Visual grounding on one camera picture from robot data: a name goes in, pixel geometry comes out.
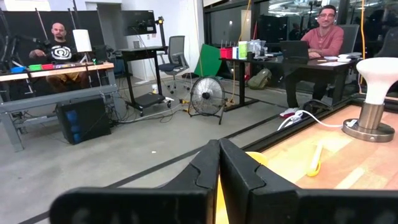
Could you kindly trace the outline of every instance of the backpack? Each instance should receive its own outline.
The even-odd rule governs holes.
[[[263,90],[266,88],[271,76],[271,71],[267,68],[264,68],[257,73],[257,75],[251,77],[251,79],[248,81],[248,86],[252,90]]]

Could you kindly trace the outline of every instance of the black box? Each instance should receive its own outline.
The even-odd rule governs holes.
[[[70,144],[111,134],[104,100],[100,96],[57,103],[62,133]]]

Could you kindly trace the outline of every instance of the metal lamp base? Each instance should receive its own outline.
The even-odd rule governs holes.
[[[343,123],[343,132],[351,137],[369,142],[389,142],[394,138],[395,130],[389,125],[379,123],[376,129],[367,129],[359,126],[358,119],[347,119]]]

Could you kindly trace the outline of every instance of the bald man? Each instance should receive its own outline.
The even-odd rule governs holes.
[[[78,62],[78,57],[76,54],[73,54],[71,51],[71,45],[65,39],[67,34],[65,27],[56,22],[52,25],[51,33],[54,35],[54,39],[50,40],[51,49],[49,54],[45,54],[45,49],[36,49],[30,52],[30,58],[38,58],[38,57],[47,57],[48,63],[55,64],[66,64]],[[86,72],[76,72],[76,73],[67,73],[61,75],[51,75],[45,77],[47,82],[51,85],[51,87],[57,93],[62,93],[67,91],[65,86],[65,82],[71,80],[75,83],[80,83],[82,88],[90,87],[90,83],[88,80],[88,74]]]

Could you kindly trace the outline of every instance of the lamp shade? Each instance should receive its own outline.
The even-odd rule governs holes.
[[[368,86],[365,102],[382,105],[388,89],[398,80],[398,58],[369,58],[360,61],[356,69]]]
[[[73,38],[75,39],[77,52],[91,52],[90,36],[88,30],[73,30]]]

